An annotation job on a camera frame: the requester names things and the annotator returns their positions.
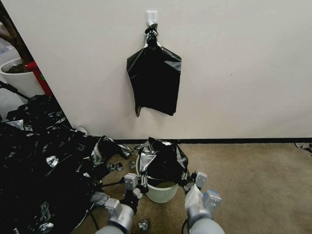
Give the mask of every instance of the plant soil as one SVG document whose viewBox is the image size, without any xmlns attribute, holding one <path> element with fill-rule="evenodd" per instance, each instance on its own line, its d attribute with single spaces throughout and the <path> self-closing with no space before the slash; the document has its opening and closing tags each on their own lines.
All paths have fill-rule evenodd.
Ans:
<svg viewBox="0 0 312 234">
<path fill-rule="evenodd" d="M 26 70 L 25 70 L 23 64 L 19 64 L 19 65 L 11 67 L 9 70 L 7 70 L 5 72 L 6 73 L 10 73 L 10 74 L 13 74 L 13 73 L 25 73 Z"/>
</svg>

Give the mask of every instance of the carpet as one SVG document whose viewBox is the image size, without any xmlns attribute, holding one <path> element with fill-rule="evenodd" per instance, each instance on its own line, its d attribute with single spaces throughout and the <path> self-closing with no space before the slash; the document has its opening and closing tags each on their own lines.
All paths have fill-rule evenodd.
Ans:
<svg viewBox="0 0 312 234">
<path fill-rule="evenodd" d="M 182 144 L 180 147 L 189 158 L 189 171 L 198 170 L 208 175 L 203 191 L 219 192 L 222 202 L 214 219 L 225 233 L 312 233 L 312 157 L 309 152 L 293 144 Z M 135 173 L 129 161 L 114 156 L 111 162 L 121 162 L 124 170 L 110 173 L 103 183 L 118 181 L 128 172 Z M 122 199 L 124 185 L 107 187 L 105 192 Z M 137 223 L 146 218 L 150 219 L 146 233 L 181 233 L 186 219 L 184 199 L 182 188 L 165 204 L 154 203 L 144 195 L 139 201 L 131 233 L 143 233 Z M 97 208 L 93 214 L 100 228 L 107 224 L 104 208 Z M 95 232 L 88 216 L 72 234 Z"/>
</svg>

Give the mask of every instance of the robotic hand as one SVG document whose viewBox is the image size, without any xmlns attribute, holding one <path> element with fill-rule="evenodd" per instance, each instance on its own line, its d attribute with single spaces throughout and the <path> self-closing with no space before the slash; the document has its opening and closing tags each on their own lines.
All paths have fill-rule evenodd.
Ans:
<svg viewBox="0 0 312 234">
<path fill-rule="evenodd" d="M 124 177 L 125 197 L 119 201 L 109 198 L 105 208 L 109 213 L 108 226 L 100 229 L 96 234 L 129 234 L 133 216 L 137 212 L 138 201 L 142 193 L 148 192 L 146 177 L 141 177 L 138 184 L 136 174 L 128 173 Z M 182 226 L 188 223 L 188 233 L 192 234 L 225 234 L 223 229 L 213 220 L 215 209 L 221 202 L 218 192 L 201 189 L 207 180 L 207 175 L 195 172 L 191 176 L 188 173 L 182 175 L 183 188 L 186 193 L 185 210 L 188 219 Z"/>
<path fill-rule="evenodd" d="M 213 220 L 213 214 L 221 197 L 218 192 L 211 189 L 202 193 L 201 189 L 207 180 L 207 175 L 201 172 L 192 174 L 193 183 L 184 186 L 186 193 L 185 210 L 188 219 L 188 233 L 192 234 L 225 234 L 223 229 Z"/>
<path fill-rule="evenodd" d="M 138 184 L 136 174 L 128 173 L 124 177 L 125 197 L 119 201 L 109 198 L 105 203 L 105 208 L 109 213 L 108 226 L 100 229 L 96 234 L 129 234 L 132 226 L 133 216 L 137 212 L 138 201 L 142 198 L 142 193 L 148 191 L 146 178 L 141 179 Z"/>
</svg>

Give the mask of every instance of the white adhesive hook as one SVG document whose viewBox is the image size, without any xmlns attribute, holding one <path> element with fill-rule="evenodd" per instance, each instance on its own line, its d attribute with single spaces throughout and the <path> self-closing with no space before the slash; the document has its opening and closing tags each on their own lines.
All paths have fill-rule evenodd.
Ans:
<svg viewBox="0 0 312 234">
<path fill-rule="evenodd" d="M 146 11 L 146 23 L 149 26 L 157 23 L 157 11 Z"/>
</svg>

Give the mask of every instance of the white wall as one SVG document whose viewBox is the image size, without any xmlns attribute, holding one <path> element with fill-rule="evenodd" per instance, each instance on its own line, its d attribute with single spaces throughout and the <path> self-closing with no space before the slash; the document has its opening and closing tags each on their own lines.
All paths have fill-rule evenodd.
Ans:
<svg viewBox="0 0 312 234">
<path fill-rule="evenodd" d="M 312 1 L 2 0 L 72 125 L 117 139 L 312 135 Z M 182 57 L 176 114 L 136 117 L 145 11 Z"/>
</svg>

